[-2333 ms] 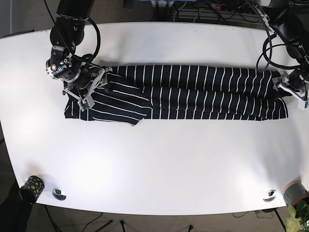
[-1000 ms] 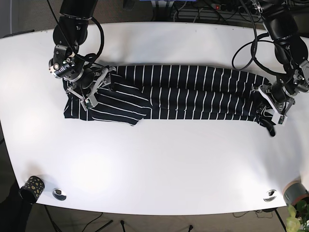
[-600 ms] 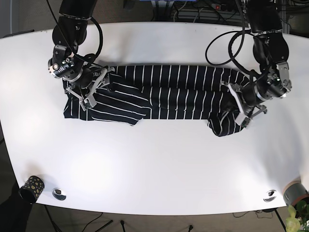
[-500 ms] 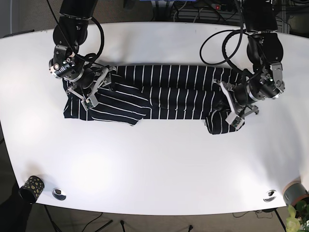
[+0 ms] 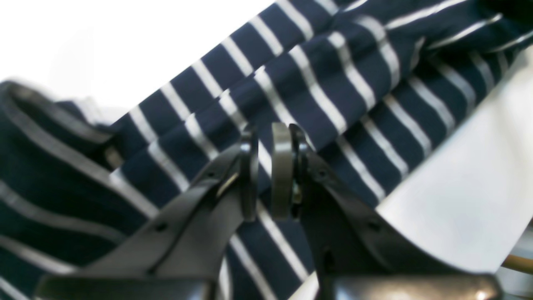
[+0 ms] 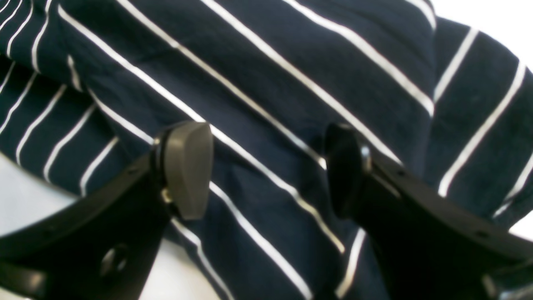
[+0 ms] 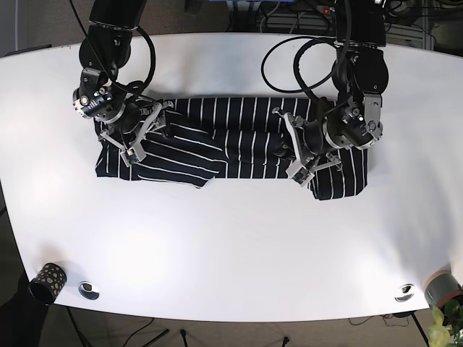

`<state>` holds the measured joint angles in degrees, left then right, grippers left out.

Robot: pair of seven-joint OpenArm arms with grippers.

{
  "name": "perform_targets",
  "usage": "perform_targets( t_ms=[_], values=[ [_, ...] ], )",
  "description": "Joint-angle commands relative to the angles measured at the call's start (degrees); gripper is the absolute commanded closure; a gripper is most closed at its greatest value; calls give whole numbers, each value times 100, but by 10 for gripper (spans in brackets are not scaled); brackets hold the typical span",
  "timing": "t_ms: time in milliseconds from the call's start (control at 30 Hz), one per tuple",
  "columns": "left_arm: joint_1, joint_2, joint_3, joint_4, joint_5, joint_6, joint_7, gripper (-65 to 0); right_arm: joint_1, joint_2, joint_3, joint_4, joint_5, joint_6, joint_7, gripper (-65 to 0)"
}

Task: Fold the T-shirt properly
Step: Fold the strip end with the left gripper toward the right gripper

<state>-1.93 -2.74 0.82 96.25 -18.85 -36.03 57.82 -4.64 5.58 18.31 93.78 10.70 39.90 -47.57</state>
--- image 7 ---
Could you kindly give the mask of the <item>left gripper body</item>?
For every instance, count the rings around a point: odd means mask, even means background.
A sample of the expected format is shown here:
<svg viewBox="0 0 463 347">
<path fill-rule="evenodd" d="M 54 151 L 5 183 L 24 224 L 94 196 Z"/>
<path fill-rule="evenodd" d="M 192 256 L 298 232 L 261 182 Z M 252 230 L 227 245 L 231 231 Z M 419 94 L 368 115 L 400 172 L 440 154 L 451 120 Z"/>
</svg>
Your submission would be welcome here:
<svg viewBox="0 0 463 347">
<path fill-rule="evenodd" d="M 335 167 L 342 169 L 341 159 L 334 155 L 335 147 L 327 144 L 319 121 L 303 119 L 280 108 L 275 114 L 282 118 L 286 131 L 275 147 L 275 156 L 290 160 L 286 174 L 298 184 L 309 184 L 318 171 Z"/>
</svg>

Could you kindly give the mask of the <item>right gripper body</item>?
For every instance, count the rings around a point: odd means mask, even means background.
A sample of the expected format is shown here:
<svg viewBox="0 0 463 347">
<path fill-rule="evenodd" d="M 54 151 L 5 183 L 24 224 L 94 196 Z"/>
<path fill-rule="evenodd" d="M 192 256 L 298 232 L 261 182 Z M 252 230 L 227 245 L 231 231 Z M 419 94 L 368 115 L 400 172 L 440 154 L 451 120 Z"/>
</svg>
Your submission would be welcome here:
<svg viewBox="0 0 463 347">
<path fill-rule="evenodd" d="M 140 98 L 128 98 L 119 108 L 106 106 L 97 115 L 102 156 L 110 161 L 115 155 L 116 164 L 123 163 L 128 168 L 143 161 L 147 153 L 142 141 L 158 128 L 157 118 L 166 117 L 173 106 L 170 100 L 149 102 Z"/>
</svg>

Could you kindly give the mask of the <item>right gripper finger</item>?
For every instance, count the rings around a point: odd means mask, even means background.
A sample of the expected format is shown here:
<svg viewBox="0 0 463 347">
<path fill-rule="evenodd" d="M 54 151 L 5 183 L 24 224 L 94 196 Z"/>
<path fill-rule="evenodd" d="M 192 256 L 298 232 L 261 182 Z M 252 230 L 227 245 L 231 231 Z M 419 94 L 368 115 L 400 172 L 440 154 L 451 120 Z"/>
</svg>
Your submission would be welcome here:
<svg viewBox="0 0 463 347">
<path fill-rule="evenodd" d="M 156 132 L 160 134 L 165 140 L 173 139 L 175 135 L 175 131 L 172 129 L 171 122 L 169 118 L 166 117 L 158 117 L 157 120 L 158 128 Z"/>
</svg>

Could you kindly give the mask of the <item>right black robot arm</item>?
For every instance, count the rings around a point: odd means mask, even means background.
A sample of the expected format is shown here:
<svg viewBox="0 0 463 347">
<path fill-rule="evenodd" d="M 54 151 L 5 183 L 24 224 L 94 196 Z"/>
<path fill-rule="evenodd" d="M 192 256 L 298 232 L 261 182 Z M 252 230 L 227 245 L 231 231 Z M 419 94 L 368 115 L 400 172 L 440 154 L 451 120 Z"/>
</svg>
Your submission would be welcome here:
<svg viewBox="0 0 463 347">
<path fill-rule="evenodd" d="M 156 69 L 156 50 L 140 26 L 145 1 L 95 1 L 90 26 L 79 50 L 80 85 L 73 93 L 73 107 L 81 117 L 102 124 L 98 137 L 119 150 L 128 167 L 146 157 L 142 142 L 151 130 L 169 135 L 166 110 L 171 101 L 144 95 Z M 139 33 L 148 44 L 150 67 L 144 80 L 127 85 L 117 81 L 119 70 L 129 61 L 131 40 Z"/>
</svg>

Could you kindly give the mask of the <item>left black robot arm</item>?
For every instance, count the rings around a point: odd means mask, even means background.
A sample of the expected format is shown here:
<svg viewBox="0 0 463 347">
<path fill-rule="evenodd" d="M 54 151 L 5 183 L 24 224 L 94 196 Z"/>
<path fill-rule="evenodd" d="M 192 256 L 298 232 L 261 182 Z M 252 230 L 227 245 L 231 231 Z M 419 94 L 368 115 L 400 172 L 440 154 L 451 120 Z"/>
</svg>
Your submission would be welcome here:
<svg viewBox="0 0 463 347">
<path fill-rule="evenodd" d="M 315 120 L 304 120 L 295 113 L 274 108 L 283 120 L 289 136 L 277 154 L 289 155 L 286 170 L 290 179 L 306 186 L 318 171 L 342 168 L 337 150 L 365 150 L 383 136 L 382 94 L 388 85 L 388 69 L 383 57 L 386 30 L 383 1 L 336 1 L 334 22 L 336 37 L 311 38 L 297 52 L 293 72 L 300 92 L 315 106 Z M 328 78 L 338 91 L 332 103 L 313 93 L 300 73 L 302 55 L 316 44 L 327 43 L 336 49 L 336 60 Z"/>
</svg>

